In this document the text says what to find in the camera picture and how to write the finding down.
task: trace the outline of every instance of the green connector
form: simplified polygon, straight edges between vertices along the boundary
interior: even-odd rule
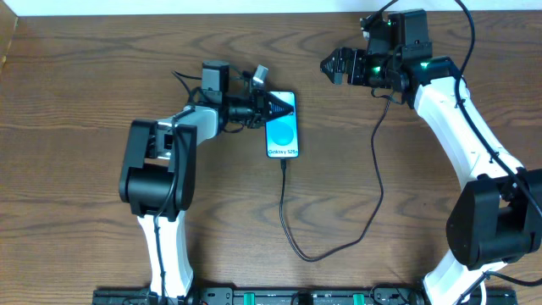
[[[243,302],[244,305],[256,305],[256,297],[254,296],[254,293],[247,292],[243,296]]]
[[[354,298],[354,305],[365,305],[365,296],[363,294],[355,294],[352,297]]]

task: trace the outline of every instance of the phone screen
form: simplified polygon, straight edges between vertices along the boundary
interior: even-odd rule
[[[270,93],[283,102],[294,106],[294,112],[265,124],[268,157],[296,158],[299,156],[296,95],[294,92],[287,91],[272,91]]]

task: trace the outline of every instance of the black wire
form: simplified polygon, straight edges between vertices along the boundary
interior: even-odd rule
[[[401,300],[405,303],[405,304],[408,304],[409,301],[403,296],[403,294],[399,291],[399,288],[397,286],[393,286],[392,284],[377,284],[375,286],[373,286],[373,288],[371,288],[371,290],[369,291],[369,297],[371,297],[373,299],[373,301],[375,301],[377,303],[377,305],[384,305],[382,304],[381,302],[377,301],[376,300],[376,297],[373,293],[373,291],[376,291],[377,288],[392,288],[392,289],[395,289],[397,290],[397,293],[399,293],[399,297],[401,297]]]
[[[231,64],[230,68],[234,70],[240,77],[242,77],[243,80],[245,79],[245,77],[243,76],[243,72],[241,72],[241,70],[237,68],[237,66]]]
[[[280,217],[280,224],[282,225],[282,229],[285,231],[286,238],[288,239],[288,242],[290,243],[290,246],[292,250],[294,250],[294,253],[305,262],[314,263],[319,260],[322,260],[340,250],[346,249],[348,247],[352,247],[363,240],[363,237],[367,234],[369,227],[373,223],[373,219],[376,216],[377,212],[380,209],[380,205],[382,204],[382,200],[384,199],[384,185],[382,184],[382,178],[380,177],[380,171],[379,171],[379,165],[376,161],[376,153],[374,152],[374,136],[376,135],[376,131],[378,130],[380,124],[384,120],[386,114],[388,113],[388,109],[390,108],[390,100],[386,103],[386,107],[384,109],[384,113],[380,117],[378,123],[374,126],[373,134],[371,135],[371,151],[373,152],[373,161],[374,161],[374,170],[376,172],[376,176],[379,180],[380,185],[380,199],[379,202],[376,205],[376,208],[373,211],[373,214],[371,214],[371,217],[369,218],[369,221],[365,225],[365,229],[363,229],[362,234],[357,238],[355,241],[349,242],[347,244],[344,244],[342,246],[338,246],[334,249],[331,249],[327,251],[326,253],[319,255],[317,257],[311,258],[308,257],[296,244],[296,242],[293,240],[293,238],[290,236],[290,232],[288,230],[288,227],[286,226],[284,215],[283,215],[283,206],[284,206],[284,199],[285,199],[285,182],[286,182],[286,160],[281,159],[280,160],[280,168],[282,169],[282,192],[280,194],[280,204],[279,204],[279,217]]]
[[[157,256],[158,256],[158,265],[160,266],[160,277],[162,278],[162,300],[168,300],[166,297],[165,289],[166,289],[166,272],[163,268],[163,260],[162,260],[162,248],[160,247],[160,227],[158,225],[158,217],[162,215],[163,211],[168,206],[168,202],[171,200],[171,197],[174,194],[174,190],[177,188],[177,182],[179,181],[179,152],[180,152],[180,136],[177,131],[177,122],[182,117],[186,116],[187,114],[191,114],[194,112],[194,109],[188,109],[186,111],[183,111],[182,113],[175,115],[171,119],[171,130],[173,133],[173,144],[174,144],[174,173],[173,173],[173,180],[171,181],[171,186],[169,187],[168,194],[166,195],[165,199],[163,200],[162,206],[157,210],[157,212],[154,214],[153,217],[153,223],[154,223],[154,235],[156,239],[156,249],[157,249]]]
[[[478,127],[474,124],[473,120],[471,119],[470,115],[468,114],[467,110],[465,109],[465,105],[463,105],[464,100],[461,99],[461,96],[459,95],[459,84],[461,83],[461,76],[463,75],[465,68],[467,67],[468,60],[471,58],[471,54],[474,49],[474,42],[476,41],[476,30],[474,29],[474,21],[473,16],[471,16],[470,12],[468,11],[468,8],[463,4],[461,0],[456,0],[457,4],[462,8],[463,12],[468,18],[468,23],[470,24],[471,28],[471,44],[468,48],[467,56],[465,57],[465,61],[463,62],[463,65],[460,69],[459,76],[456,77],[456,86],[455,86],[455,94],[456,94],[456,101],[457,105],[459,106],[459,109],[463,113],[463,116],[465,117],[465,120],[473,130],[476,137],[480,140],[482,145],[484,145],[485,149],[488,151],[489,155],[493,160],[499,164],[499,166],[502,167],[502,169],[512,178],[512,180],[516,183],[517,187],[521,190],[523,195],[528,199],[528,202],[533,205],[533,208],[536,210],[540,218],[542,218],[542,210],[540,209],[539,204],[536,202],[536,199],[534,199],[533,194],[527,189],[527,187],[523,184],[522,181],[517,178],[516,174],[512,172],[512,170],[506,166],[504,162],[502,162],[501,158],[499,158],[499,154],[493,150],[491,145],[484,139],[484,136],[480,133],[480,130],[478,130]]]
[[[175,303],[173,302],[173,300],[169,297],[169,294],[168,294],[168,291],[166,290],[166,304],[168,303],[172,303],[173,305],[175,305]]]
[[[377,95],[376,95],[377,89],[378,89],[378,88],[373,88],[373,89],[371,89],[371,97],[375,97],[375,98],[385,98],[385,99],[387,99],[388,101],[390,101],[390,102],[392,102],[392,103],[396,103],[396,104],[399,104],[399,105],[402,105],[402,104],[403,104],[403,102],[397,102],[397,101],[393,98],[393,95],[395,94],[395,91],[393,91],[390,95],[383,94],[383,95],[377,96]]]
[[[399,67],[397,67],[397,62],[395,61],[395,59],[397,58],[397,53],[399,52],[399,49],[401,49],[402,47],[404,47],[404,45],[398,44],[398,45],[395,46],[395,48],[393,49],[393,54],[391,54],[391,63],[392,63],[392,66],[393,66],[393,70],[394,70],[394,71],[399,70],[399,68],[403,65],[403,63],[400,62],[400,63],[399,63]]]
[[[243,129],[245,129],[245,124],[242,124],[241,123],[241,127],[237,128],[237,129],[234,129],[234,130],[226,130],[226,126],[222,129],[223,132],[226,132],[226,133],[239,133],[239,132],[242,132]]]
[[[384,5],[381,9],[379,9],[376,13],[372,14],[369,18],[371,18],[369,20],[369,22],[365,25],[365,28],[370,28],[371,25],[373,24],[373,22],[387,9],[389,8],[390,6],[392,6],[394,3],[396,3],[397,1],[399,0],[391,0],[390,2],[388,2],[388,4]]]
[[[211,99],[203,93],[203,90],[200,86],[196,87],[197,91],[200,92],[200,95],[202,95],[205,98],[205,102],[212,103]]]
[[[183,80],[182,77],[180,77],[180,76],[177,75],[178,73],[179,73],[179,72],[171,71],[171,74],[172,74],[173,76],[175,76],[175,78],[176,78],[177,80],[179,80],[181,84],[183,84],[183,87],[186,89],[186,92],[188,92],[188,95],[190,96],[190,88],[189,88],[188,85],[186,84],[185,80]]]
[[[507,282],[511,282],[512,284],[516,284],[516,285],[520,285],[520,286],[525,286],[525,287],[542,286],[542,279],[535,280],[535,281],[518,280],[518,279],[514,279],[513,277],[510,277],[508,275],[500,274],[500,273],[495,272],[495,271],[486,271],[485,274],[488,275],[488,276],[498,277],[499,279],[502,279],[502,280],[505,280]]]
[[[190,91],[190,94],[188,95],[188,101],[186,101],[187,104],[196,105],[196,103],[194,102],[194,97],[196,96],[198,88],[200,87],[196,87]]]
[[[294,301],[299,297],[300,294],[302,294],[303,292],[308,292],[308,290],[300,290],[296,293],[294,293],[292,296],[291,296],[291,299],[290,299],[290,305],[294,305]]]
[[[184,78],[187,78],[187,79],[190,79],[190,80],[200,80],[201,77],[198,77],[198,76],[190,76],[190,75],[184,75],[182,73],[179,73],[177,71],[173,71],[172,72],[174,75],[178,75],[180,77],[184,77]]]
[[[480,286],[480,284],[487,278],[487,276],[485,274],[482,274],[480,275],[479,278],[476,279],[476,281],[470,285],[466,290],[465,292],[463,292],[461,295],[459,295],[459,298],[457,298],[457,301],[454,303],[455,305],[459,305],[462,303],[463,299],[465,299],[465,297],[467,297],[468,295],[470,295],[471,293],[473,293],[473,291],[476,290],[476,288],[478,288],[478,286]]]

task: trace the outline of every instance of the wood grain surface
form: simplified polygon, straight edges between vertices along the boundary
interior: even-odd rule
[[[0,0],[0,74],[2,73],[3,64],[6,62],[6,54],[8,54],[16,25],[17,16],[8,8],[6,3]]]
[[[144,286],[147,245],[119,172],[131,120],[181,110],[169,73],[202,60],[269,67],[271,88],[297,94],[301,156],[289,162],[287,221],[317,254],[357,238],[379,197],[369,137],[384,108],[369,89],[319,72],[335,47],[365,47],[367,14],[23,18],[0,89],[0,303],[91,301],[100,286]],[[542,14],[473,14],[466,72],[473,101],[528,169],[542,167]],[[430,13],[434,54],[461,64],[460,13]],[[385,197],[367,238],[319,263],[291,251],[279,224],[279,161],[264,130],[221,135],[197,149],[187,243],[198,279],[237,286],[412,284],[445,254],[445,222],[460,189],[430,128],[393,105],[376,139]],[[535,253],[504,272],[542,275]],[[508,286],[491,280],[490,286]],[[542,288],[518,290],[542,302]]]

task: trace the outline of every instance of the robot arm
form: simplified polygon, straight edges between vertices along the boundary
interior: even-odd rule
[[[387,21],[379,11],[361,24],[367,50],[337,48],[320,68],[335,84],[348,74],[349,84],[372,87],[373,95],[379,88],[401,93],[400,104],[415,109],[444,148],[462,194],[447,221],[450,250],[423,285],[432,304],[456,304],[483,272],[496,271],[537,251],[542,224],[456,106],[454,85],[462,76],[449,58],[433,58],[425,11],[389,14]],[[499,143],[473,106],[463,80],[460,94],[485,140],[540,200],[542,170],[527,171]],[[509,203],[507,207],[500,208],[501,199]]]
[[[200,93],[199,102],[189,103],[170,118],[137,119],[130,127],[119,194],[130,204],[131,212],[138,216],[145,233],[152,266],[150,289],[157,297],[162,291],[159,259],[162,259],[168,297],[187,297],[194,278],[186,252],[185,213],[194,194],[196,147],[217,136],[229,122],[256,129],[293,111],[291,105],[264,90],[265,67],[258,66],[253,75],[244,76],[250,82],[246,96],[227,94],[229,70],[225,62],[204,62],[202,88],[194,90]],[[153,158],[169,160],[169,166],[145,162]],[[172,187],[174,195],[168,197]],[[154,218],[164,204],[165,209],[157,219],[159,234],[156,234]],[[157,238],[161,253],[158,253]]]

